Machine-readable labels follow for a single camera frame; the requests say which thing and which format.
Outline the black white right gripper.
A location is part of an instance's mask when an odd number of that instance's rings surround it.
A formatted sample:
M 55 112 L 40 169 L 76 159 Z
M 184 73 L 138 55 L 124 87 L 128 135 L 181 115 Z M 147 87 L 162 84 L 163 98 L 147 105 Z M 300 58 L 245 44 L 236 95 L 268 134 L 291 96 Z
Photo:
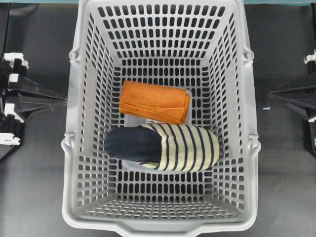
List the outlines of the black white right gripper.
M 271 90 L 268 97 L 297 112 L 302 119 L 308 120 L 311 153 L 316 156 L 316 50 L 304 59 L 308 66 L 308 78 L 296 79 Z M 280 94 L 309 94 L 310 98 L 291 98 Z

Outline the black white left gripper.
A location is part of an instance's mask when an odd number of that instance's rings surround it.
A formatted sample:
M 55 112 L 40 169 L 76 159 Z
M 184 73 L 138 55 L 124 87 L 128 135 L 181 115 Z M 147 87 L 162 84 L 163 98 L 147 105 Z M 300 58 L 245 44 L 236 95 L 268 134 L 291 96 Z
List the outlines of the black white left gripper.
M 57 105 L 67 105 L 67 97 L 44 87 L 43 85 L 14 71 L 22 72 L 22 60 L 15 58 L 12 61 L 0 62 L 0 160 L 5 159 L 21 145 L 24 135 L 24 125 L 15 119 L 15 115 L 5 115 L 5 103 L 8 91 L 18 91 L 33 96 L 13 97 L 14 109 L 17 115 L 25 116 L 34 111 L 53 108 Z

